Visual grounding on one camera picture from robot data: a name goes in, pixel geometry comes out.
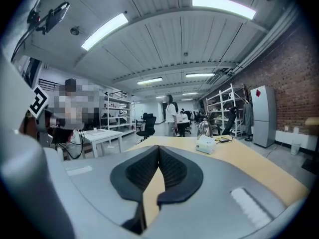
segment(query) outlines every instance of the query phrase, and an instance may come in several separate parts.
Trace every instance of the ceiling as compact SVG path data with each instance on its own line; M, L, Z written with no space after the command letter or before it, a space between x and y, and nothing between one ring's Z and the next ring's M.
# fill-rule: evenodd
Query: ceiling
M44 16L68 1L64 19L48 34L35 32L25 53L51 67L86 77L98 84L149 100L170 93L199 92L199 98L236 71L265 40L291 0L232 0L256 11L253 20L210 8L191 6L191 0L41 0ZM89 51L84 41L120 13L129 23ZM80 34L70 33L79 26ZM214 77L186 78L187 73L215 72ZM138 85L137 81L163 81Z

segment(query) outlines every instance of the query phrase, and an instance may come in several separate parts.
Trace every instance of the red brick wall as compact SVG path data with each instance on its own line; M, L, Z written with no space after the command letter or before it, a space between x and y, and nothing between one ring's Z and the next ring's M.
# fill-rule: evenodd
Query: red brick wall
M316 135L316 128L305 126L305 120L319 117L318 47L310 28L299 18L270 48L218 89L227 89L230 83L243 83L250 87L248 92L262 85L273 87L277 130L284 131L288 125L292 132L297 126L300 133Z

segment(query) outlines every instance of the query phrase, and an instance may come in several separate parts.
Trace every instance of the white shirt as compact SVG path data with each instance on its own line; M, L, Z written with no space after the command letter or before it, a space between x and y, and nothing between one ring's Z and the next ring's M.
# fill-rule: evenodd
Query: white shirt
M183 118L183 120L188 120L188 116L187 116L187 114L182 114L182 116L181 116L182 118Z
M174 117L177 116L176 110L175 110L175 105L169 104L166 107L166 123L171 123L174 122Z

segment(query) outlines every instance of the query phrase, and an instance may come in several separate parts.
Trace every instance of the tissue box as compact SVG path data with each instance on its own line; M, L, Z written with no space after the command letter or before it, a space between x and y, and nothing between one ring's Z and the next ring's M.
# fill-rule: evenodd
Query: tissue box
M216 142L213 138L202 135L196 141L196 150L211 154L216 149Z

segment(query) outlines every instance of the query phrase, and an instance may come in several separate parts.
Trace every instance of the gray floor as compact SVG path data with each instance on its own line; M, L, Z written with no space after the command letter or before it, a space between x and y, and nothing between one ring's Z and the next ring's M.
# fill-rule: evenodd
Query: gray floor
M157 124L155 125L155 134L158 136L165 136L165 124ZM197 125L192 124L191 134L185 133L186 137L192 137L197 136ZM122 142L123 142L123 151L133 147L134 145L138 144L142 137L136 135L135 133L128 134L126 136L123 136ZM244 138L238 138L243 144L247 145L248 147L255 150L257 153L263 156L268 156L267 158L281 167L283 170L288 172L290 175L295 177L297 180L299 180L302 184L304 184L309 189L312 187L313 182L316 179L316 176L312 173L304 170L301 168L301 165L305 161L306 158L309 158L308 155L300 152L298 155L293 156L290 154L290 149L273 144L269 146L268 148L263 148L260 146L257 146L253 144L252 142L247 142L244 140ZM119 153L118 149L118 141L114 140L111 142L111 145L109 143L103 144L104 150L106 153ZM98 152L99 155L102 155L102 150L100 148L100 145L98 145ZM89 152L85 154L87 158L93 157L93 153Z

